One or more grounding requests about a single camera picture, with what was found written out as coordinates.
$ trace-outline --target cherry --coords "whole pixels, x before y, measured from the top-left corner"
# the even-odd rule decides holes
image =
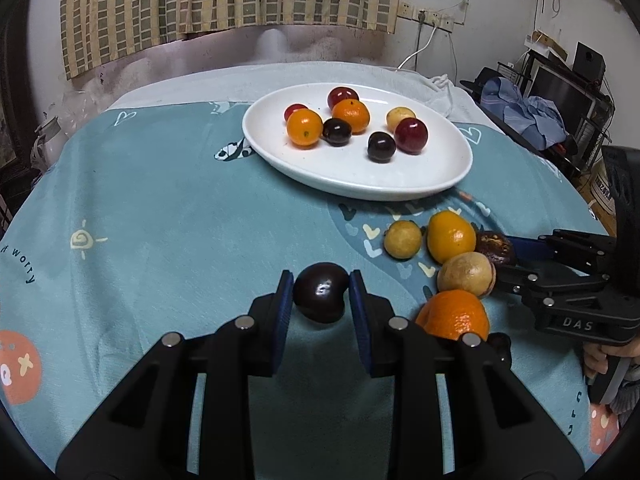
[[[326,103],[329,105],[329,110],[333,110],[334,106],[344,99],[356,99],[360,100],[355,90],[348,88],[347,86],[337,86],[329,92],[326,98]]]
[[[284,110],[284,120],[288,121],[289,117],[291,117],[291,114],[293,112],[295,112],[296,110],[303,110],[304,108],[307,108],[307,107],[305,105],[301,105],[300,103],[296,103],[294,105],[287,107],[287,109]]]
[[[322,128],[322,138],[332,146],[344,146],[351,139],[351,125],[342,119],[327,119]]]
[[[386,132],[373,132],[369,136],[367,154],[375,162],[388,162],[396,152],[394,138]]]
[[[349,275],[341,266],[313,264],[304,269],[293,285],[293,302],[300,312],[318,323],[335,323],[344,314],[344,292]]]
[[[410,155],[418,155],[427,144],[429,133],[420,119],[407,117],[396,126],[394,137],[398,148]]]
[[[489,334],[486,341],[498,354],[500,361],[511,368],[511,338],[502,332],[494,332]]]

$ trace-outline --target bed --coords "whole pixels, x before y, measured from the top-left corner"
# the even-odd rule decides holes
[[[289,180],[253,152],[241,120],[257,98],[303,82],[374,86],[429,105],[466,136],[471,172],[447,192],[407,203],[350,200]],[[162,334],[215,331],[273,292],[283,269],[297,274],[319,261],[360,269],[370,292],[412,317],[436,291],[437,265],[424,250],[391,261],[380,232],[393,219],[426,224],[446,209],[509,235],[606,233],[553,165],[497,130],[445,77],[305,62],[216,70],[130,92],[72,137],[2,239],[1,400],[54,468]],[[492,332],[513,340],[514,373],[590,466],[616,423],[590,406],[575,342],[536,332],[516,296],[484,303]],[[250,403],[259,478],[299,478],[301,470],[309,479],[385,477],[392,382],[367,379],[350,314],[324,327],[294,311],[280,373],[252,380]],[[194,428],[197,420],[195,408]]]

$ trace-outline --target orange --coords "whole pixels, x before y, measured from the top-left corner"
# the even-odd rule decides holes
[[[371,120],[369,110],[364,103],[357,99],[343,99],[334,106],[331,115],[335,119],[347,121],[354,134],[362,133],[369,126]]]
[[[442,265],[454,256],[476,250],[476,231],[462,216],[440,211],[429,220],[427,248]]]
[[[474,332],[486,341],[489,318],[484,305],[466,290],[447,290],[433,296],[422,308],[415,322],[428,334],[457,340]]]
[[[313,110],[296,110],[287,119],[287,135],[298,146],[311,146],[322,135],[322,119]]]

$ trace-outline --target cardboard box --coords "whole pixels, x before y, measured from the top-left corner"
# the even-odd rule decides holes
[[[580,196],[587,204],[591,203],[591,210],[596,215],[596,218],[604,226],[609,233],[609,236],[615,237],[617,235],[616,229],[616,217],[607,213],[604,208],[598,203],[595,197],[591,193],[590,176],[586,175],[580,180],[577,180],[574,185],[580,193]]]
[[[549,48],[553,49],[553,51],[555,51],[555,53],[558,54],[558,56],[560,56],[564,61],[566,61],[567,58],[569,57],[566,50],[562,48],[560,45],[558,45],[556,43],[556,40],[548,37],[548,35],[546,35],[544,32],[540,32],[539,30],[534,32],[531,35],[531,41],[535,43],[542,43],[543,45],[546,45]]]

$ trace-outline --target blue gripper pad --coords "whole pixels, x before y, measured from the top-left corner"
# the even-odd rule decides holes
[[[507,238],[513,244],[518,260],[544,262],[552,260],[554,257],[554,250],[544,240],[532,240],[517,236],[507,236]]]
[[[278,290],[276,291],[278,313],[273,329],[273,373],[278,371],[284,355],[284,345],[287,341],[291,309],[293,306],[293,274],[288,270],[282,273]]]
[[[367,314],[364,310],[364,296],[366,293],[360,272],[355,270],[349,276],[349,303],[358,341],[360,362],[365,367],[367,374],[371,375],[371,334],[369,332]]]

